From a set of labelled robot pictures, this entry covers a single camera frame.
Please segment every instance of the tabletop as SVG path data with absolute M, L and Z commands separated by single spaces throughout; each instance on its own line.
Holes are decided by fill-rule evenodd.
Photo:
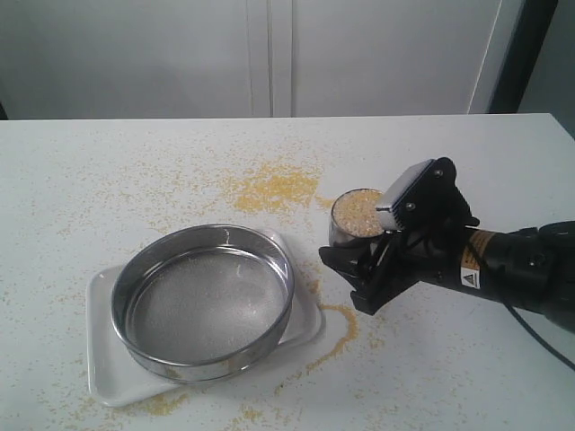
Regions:
M 321 265 L 336 197 L 439 156 L 485 229 L 574 218 L 575 143 L 549 115 L 0 122 L 0 428 L 572 429 L 575 375 L 502 305 L 418 284 L 370 317 Z M 227 382 L 100 405 L 86 283 L 205 223 L 282 233 L 323 330 Z

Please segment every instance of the black cable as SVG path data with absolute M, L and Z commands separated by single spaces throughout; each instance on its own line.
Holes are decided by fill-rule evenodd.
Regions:
M 541 337 L 537 332 L 535 332 L 535 330 L 529 325 L 529 323 L 527 323 L 525 319 L 523 319 L 523 317 L 521 317 L 521 315 L 517 312 L 517 310 L 511 306 L 507 298 L 505 298 L 505 295 L 500 291 L 497 279 L 494 275 L 494 271 L 489 267 L 489 265 L 487 265 L 487 262 L 483 260 L 482 256 L 475 249 L 473 244 L 471 244 L 471 242 L 469 241 L 467 242 L 467 248 L 469 249 L 471 254 L 473 254 L 475 260 L 477 260 L 477 262 L 479 263 L 480 269 L 485 271 L 485 273 L 491 279 L 495 291 L 500 298 L 501 303 L 505 306 L 505 308 L 507 308 L 507 310 L 511 313 L 511 315 L 515 318 L 515 320 L 518 321 L 519 324 L 523 327 L 523 329 L 526 330 L 527 333 L 535 339 L 535 341 L 537 341 L 541 346 L 543 346 L 545 350 L 547 350 L 549 353 L 551 353 L 553 356 L 555 356 L 557 359 L 559 359 L 561 362 L 567 365 L 572 371 L 575 371 L 575 364 L 573 364 L 573 362 L 570 361 L 568 357 L 566 357 L 563 353 L 561 353 L 559 350 L 557 350 L 555 347 L 553 347 L 551 344 L 545 341 L 544 338 Z

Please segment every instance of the white cabinet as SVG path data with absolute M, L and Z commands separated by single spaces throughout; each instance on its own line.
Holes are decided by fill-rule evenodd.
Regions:
M 522 0 L 4 0 L 14 119 L 486 111 Z

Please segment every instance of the warning label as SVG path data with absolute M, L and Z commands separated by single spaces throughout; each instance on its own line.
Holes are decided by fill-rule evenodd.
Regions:
M 477 253 L 483 256 L 485 248 L 494 234 L 495 232 L 475 231 L 469 238 L 469 242 Z M 465 247 L 461 258 L 461 284 L 474 289 L 481 289 L 480 270 L 479 262 L 473 256 L 469 247 Z

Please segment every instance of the white tray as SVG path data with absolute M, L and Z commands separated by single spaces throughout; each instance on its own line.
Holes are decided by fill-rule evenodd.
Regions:
M 294 259 L 281 236 L 260 229 Z M 120 407 L 145 400 L 179 386 L 149 373 L 140 366 L 119 340 L 111 323 L 111 291 L 123 266 L 107 268 L 96 274 L 86 289 L 86 332 L 88 338 L 88 390 L 91 396 L 109 407 Z M 271 353 L 301 345 L 311 340 L 322 326 L 322 314 L 313 296 L 302 283 L 294 267 L 296 291 L 286 331 Z

